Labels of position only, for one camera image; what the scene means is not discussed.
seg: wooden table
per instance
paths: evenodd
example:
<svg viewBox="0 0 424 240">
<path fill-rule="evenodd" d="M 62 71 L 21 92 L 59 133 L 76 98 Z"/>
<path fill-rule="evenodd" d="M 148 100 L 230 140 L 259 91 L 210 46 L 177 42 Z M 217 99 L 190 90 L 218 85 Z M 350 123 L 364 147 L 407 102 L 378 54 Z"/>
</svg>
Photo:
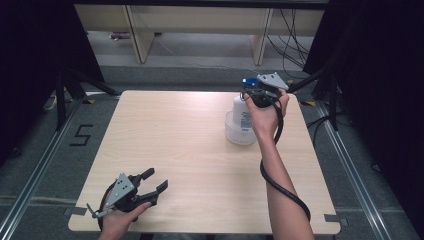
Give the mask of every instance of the wooden table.
<svg viewBox="0 0 424 240">
<path fill-rule="evenodd" d="M 270 234 L 265 180 L 257 143 L 239 146 L 225 137 L 225 113 L 239 93 L 126 91 L 87 177 L 76 207 L 98 207 L 106 188 L 123 172 L 136 175 L 153 167 L 139 194 L 164 180 L 168 189 L 130 231 L 170 233 Z M 300 111 L 290 95 L 282 159 L 300 198 L 311 210 L 315 234 L 336 234 L 335 215 L 321 168 Z M 87 211 L 72 215 L 69 228 L 98 231 Z"/>
</svg>

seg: hand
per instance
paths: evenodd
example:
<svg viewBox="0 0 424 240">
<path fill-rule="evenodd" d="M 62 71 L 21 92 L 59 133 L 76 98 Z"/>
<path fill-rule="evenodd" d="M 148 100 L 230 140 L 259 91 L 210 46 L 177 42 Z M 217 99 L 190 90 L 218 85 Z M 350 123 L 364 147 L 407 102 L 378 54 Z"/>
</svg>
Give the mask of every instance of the hand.
<svg viewBox="0 0 424 240">
<path fill-rule="evenodd" d="M 108 193 L 106 197 L 109 199 L 111 191 Z M 127 233 L 128 228 L 130 227 L 131 222 L 141 215 L 144 211 L 146 211 L 152 204 L 150 202 L 143 203 L 131 212 L 122 212 L 119 210 L 113 211 L 111 214 L 103 217 L 103 230 L 100 234 L 99 239 L 121 239 Z"/>
<path fill-rule="evenodd" d="M 283 89 L 280 89 L 280 92 L 280 101 L 277 101 L 276 105 L 281 108 L 284 117 L 286 115 L 289 96 Z M 258 108 L 253 102 L 253 100 L 249 97 L 249 95 L 245 94 L 243 98 L 245 99 L 247 108 L 249 109 L 250 118 L 252 121 L 252 128 L 255 131 L 258 140 L 260 138 L 273 139 L 275 130 L 278 127 L 278 118 L 274 106 L 271 105 L 266 108 Z"/>
</svg>

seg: person's left hand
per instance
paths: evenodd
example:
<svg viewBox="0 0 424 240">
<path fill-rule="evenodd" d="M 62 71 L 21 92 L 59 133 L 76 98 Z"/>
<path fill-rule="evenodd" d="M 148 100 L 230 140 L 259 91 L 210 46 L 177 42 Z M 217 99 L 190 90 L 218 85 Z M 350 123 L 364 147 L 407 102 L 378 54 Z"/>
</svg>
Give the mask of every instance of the person's left hand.
<svg viewBox="0 0 424 240">
<path fill-rule="evenodd" d="M 122 212 L 119 210 L 114 210 L 111 214 L 103 217 L 103 230 L 100 234 L 99 240 L 112 240 L 112 239 L 121 239 L 128 231 L 131 222 L 146 211 L 152 204 L 150 202 L 143 203 L 131 212 Z"/>
</svg>

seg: light wood tabletop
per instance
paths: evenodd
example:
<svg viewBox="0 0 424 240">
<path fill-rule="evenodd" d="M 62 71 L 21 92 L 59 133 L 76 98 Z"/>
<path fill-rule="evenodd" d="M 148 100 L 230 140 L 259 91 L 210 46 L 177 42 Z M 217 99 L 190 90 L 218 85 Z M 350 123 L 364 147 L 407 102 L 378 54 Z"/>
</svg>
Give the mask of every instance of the light wood tabletop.
<svg viewBox="0 0 424 240">
<path fill-rule="evenodd" d="M 161 233 L 270 234 L 265 180 L 256 143 L 240 146 L 225 136 L 225 114 L 239 93 L 126 91 L 122 94 L 76 207 L 95 210 L 120 173 L 156 173 L 139 195 L 164 180 L 157 206 L 129 231 Z M 336 234 L 335 215 L 297 99 L 290 94 L 277 144 L 299 197 L 311 211 L 315 234 Z M 72 215 L 73 231 L 99 231 L 89 211 Z"/>
</svg>

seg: person's right arm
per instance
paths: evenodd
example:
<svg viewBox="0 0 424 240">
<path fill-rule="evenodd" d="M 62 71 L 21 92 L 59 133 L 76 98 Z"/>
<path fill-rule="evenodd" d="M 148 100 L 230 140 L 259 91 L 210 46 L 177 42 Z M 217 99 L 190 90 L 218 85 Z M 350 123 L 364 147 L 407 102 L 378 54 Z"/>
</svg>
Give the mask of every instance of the person's right arm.
<svg viewBox="0 0 424 240">
<path fill-rule="evenodd" d="M 282 90 L 280 98 L 285 115 L 289 96 Z M 246 98 L 246 104 L 252 120 L 252 127 L 262 154 L 265 171 L 280 186 L 297 195 L 290 176 L 274 144 L 274 133 L 278 126 L 274 107 L 258 108 L 252 99 Z M 294 201 L 266 183 L 269 218 L 274 239 L 314 239 L 312 228 L 304 210 Z"/>
</svg>

